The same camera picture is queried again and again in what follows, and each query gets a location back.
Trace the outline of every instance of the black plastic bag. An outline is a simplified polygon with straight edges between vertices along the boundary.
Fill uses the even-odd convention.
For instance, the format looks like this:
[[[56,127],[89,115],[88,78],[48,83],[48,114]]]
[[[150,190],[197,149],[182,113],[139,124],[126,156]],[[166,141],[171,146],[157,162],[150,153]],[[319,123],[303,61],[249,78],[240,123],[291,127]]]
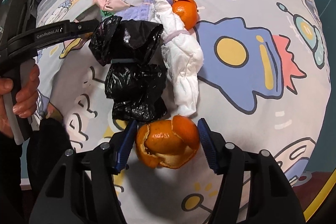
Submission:
[[[89,44],[91,52],[102,66],[112,59],[147,64],[160,43],[162,24],[121,19],[111,16],[103,20],[93,33]]]
[[[105,94],[114,99],[112,118],[152,122],[167,114],[161,98],[167,69],[155,64],[112,64],[105,80]]]

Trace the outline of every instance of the peeled orange peel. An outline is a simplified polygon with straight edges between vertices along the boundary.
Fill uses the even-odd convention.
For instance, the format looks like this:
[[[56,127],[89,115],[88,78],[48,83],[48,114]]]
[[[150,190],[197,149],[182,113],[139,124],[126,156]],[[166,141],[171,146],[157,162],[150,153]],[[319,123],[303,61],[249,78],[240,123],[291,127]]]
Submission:
[[[193,28],[198,19],[197,4],[194,0],[173,0],[173,12],[180,17],[187,30]]]
[[[147,166],[180,168],[191,160],[200,146],[196,125],[183,116],[143,125],[137,132],[136,153]]]

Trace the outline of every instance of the metal screw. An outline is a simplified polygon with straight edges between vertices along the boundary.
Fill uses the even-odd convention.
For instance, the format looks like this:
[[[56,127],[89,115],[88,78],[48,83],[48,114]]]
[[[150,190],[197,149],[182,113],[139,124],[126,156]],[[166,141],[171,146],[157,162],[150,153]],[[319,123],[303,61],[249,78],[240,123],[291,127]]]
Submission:
[[[101,148],[102,150],[108,149],[108,148],[110,148],[110,144],[107,143],[107,142],[102,143],[102,144],[100,145],[100,148]]]
[[[225,147],[226,147],[227,149],[234,149],[234,148],[235,148],[235,145],[234,145],[233,143],[226,143],[226,144],[225,144]]]
[[[74,153],[74,151],[72,149],[68,149],[67,151],[65,151],[65,156],[69,157]]]
[[[264,157],[268,157],[270,155],[269,151],[267,150],[262,150],[261,151],[261,154],[264,156]]]

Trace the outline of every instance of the person's arm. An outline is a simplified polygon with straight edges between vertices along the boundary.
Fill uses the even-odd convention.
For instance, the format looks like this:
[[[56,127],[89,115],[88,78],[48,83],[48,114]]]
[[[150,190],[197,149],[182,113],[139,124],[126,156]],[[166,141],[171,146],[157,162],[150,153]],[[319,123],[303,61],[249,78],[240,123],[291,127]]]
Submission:
[[[40,83],[39,74],[39,68],[35,65],[27,85],[16,95],[17,103],[13,107],[13,111],[21,118],[27,118],[36,111],[37,87]],[[2,95],[11,92],[12,88],[12,80],[0,78],[0,205],[3,208],[8,208],[8,210],[0,208],[0,223],[7,223],[2,221],[1,217],[6,212],[9,214],[10,208],[23,215],[20,187],[22,146],[16,145],[14,141],[2,98]]]

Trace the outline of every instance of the cartoon print bed sheet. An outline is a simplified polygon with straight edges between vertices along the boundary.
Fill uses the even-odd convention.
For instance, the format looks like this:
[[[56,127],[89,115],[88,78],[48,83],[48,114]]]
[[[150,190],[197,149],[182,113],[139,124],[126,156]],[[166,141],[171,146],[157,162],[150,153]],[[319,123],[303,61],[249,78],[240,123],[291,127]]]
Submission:
[[[190,32],[202,47],[204,65],[193,120],[204,117],[212,130],[244,150],[268,149],[294,185],[315,147],[331,90],[314,0],[195,1],[199,22]],[[91,3],[43,0],[38,25],[74,20]],[[112,120],[113,101],[104,94],[108,67],[94,59],[88,41],[43,49],[37,62],[36,117],[62,115],[77,151],[93,149],[125,127]],[[171,85],[163,98],[174,115]],[[129,223],[207,223],[221,177],[208,168],[202,149],[178,170],[150,170],[134,152],[128,163],[115,187]],[[242,212],[248,184],[246,175]]]

